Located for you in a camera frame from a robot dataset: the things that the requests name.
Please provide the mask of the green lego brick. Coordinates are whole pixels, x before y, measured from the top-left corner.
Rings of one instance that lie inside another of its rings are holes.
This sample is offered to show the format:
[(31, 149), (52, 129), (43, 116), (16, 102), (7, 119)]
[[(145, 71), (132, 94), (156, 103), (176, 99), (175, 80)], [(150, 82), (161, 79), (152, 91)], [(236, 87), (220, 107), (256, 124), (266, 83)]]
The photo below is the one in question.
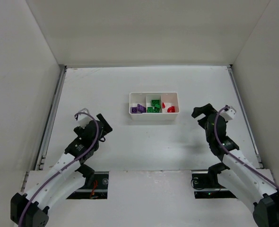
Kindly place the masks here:
[(161, 104), (159, 99), (152, 99), (147, 104), (147, 113), (160, 113), (161, 112)]

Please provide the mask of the red lego piece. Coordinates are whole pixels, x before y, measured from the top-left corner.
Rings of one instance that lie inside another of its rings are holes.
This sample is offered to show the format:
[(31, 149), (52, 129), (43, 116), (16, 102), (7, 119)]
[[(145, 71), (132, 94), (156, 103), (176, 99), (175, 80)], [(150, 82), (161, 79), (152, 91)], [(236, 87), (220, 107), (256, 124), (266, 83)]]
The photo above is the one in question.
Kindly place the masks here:
[(175, 113), (175, 107), (174, 106), (171, 106), (167, 109), (167, 112), (168, 113)]

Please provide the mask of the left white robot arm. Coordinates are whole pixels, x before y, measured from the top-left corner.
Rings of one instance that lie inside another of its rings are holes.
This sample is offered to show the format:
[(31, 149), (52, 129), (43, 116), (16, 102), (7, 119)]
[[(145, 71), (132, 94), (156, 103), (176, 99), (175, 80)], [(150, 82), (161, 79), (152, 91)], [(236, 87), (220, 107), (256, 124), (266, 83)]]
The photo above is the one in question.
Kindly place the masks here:
[(78, 126), (74, 128), (77, 137), (65, 148), (42, 182), (11, 198), (10, 219), (17, 226), (46, 226), (52, 210), (59, 203), (77, 189), (92, 183), (95, 172), (85, 162), (113, 129), (102, 114), (93, 117), (85, 109), (76, 113), (75, 119), (78, 121)]

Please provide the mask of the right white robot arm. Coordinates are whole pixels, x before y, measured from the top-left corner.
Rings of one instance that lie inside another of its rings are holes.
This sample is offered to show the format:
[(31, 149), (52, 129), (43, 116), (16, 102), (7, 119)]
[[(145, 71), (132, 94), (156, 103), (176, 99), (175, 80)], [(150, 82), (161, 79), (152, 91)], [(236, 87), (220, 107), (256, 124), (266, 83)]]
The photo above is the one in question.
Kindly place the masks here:
[(193, 109), (193, 118), (204, 115), (198, 124), (220, 162), (206, 173), (193, 173), (191, 185), (196, 191), (226, 188), (249, 209), (257, 226), (279, 227), (279, 186), (261, 174), (227, 136), (227, 123), (235, 114), (236, 110), (228, 105), (219, 111), (212, 104)]

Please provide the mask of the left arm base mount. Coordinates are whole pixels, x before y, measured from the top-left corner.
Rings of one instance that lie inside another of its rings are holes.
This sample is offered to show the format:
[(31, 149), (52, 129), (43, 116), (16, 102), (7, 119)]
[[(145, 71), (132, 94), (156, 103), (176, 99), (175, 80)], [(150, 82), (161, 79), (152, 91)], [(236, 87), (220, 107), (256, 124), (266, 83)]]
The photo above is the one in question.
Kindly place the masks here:
[(85, 178), (82, 187), (73, 192), (68, 200), (105, 200), (108, 196), (109, 172), (96, 172), (87, 165), (81, 166), (78, 171)]

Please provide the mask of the purple flower lego block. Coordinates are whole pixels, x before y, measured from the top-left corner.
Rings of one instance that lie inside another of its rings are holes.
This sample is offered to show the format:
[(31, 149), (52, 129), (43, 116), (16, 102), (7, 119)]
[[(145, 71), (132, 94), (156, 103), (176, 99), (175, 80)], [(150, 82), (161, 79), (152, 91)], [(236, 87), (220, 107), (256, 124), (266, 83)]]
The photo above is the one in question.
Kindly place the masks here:
[(137, 104), (136, 106), (132, 106), (131, 107), (131, 114), (142, 114), (146, 112), (146, 107), (141, 105), (141, 104)]

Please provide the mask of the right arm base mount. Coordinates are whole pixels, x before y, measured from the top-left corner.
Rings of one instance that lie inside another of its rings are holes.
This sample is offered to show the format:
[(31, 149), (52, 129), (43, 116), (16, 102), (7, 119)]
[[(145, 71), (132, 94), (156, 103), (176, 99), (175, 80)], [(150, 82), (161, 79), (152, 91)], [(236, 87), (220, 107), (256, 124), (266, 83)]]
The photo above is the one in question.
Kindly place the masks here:
[(196, 199), (236, 199), (228, 189), (218, 183), (218, 175), (228, 169), (224, 164), (218, 163), (208, 170), (192, 171), (191, 186)]

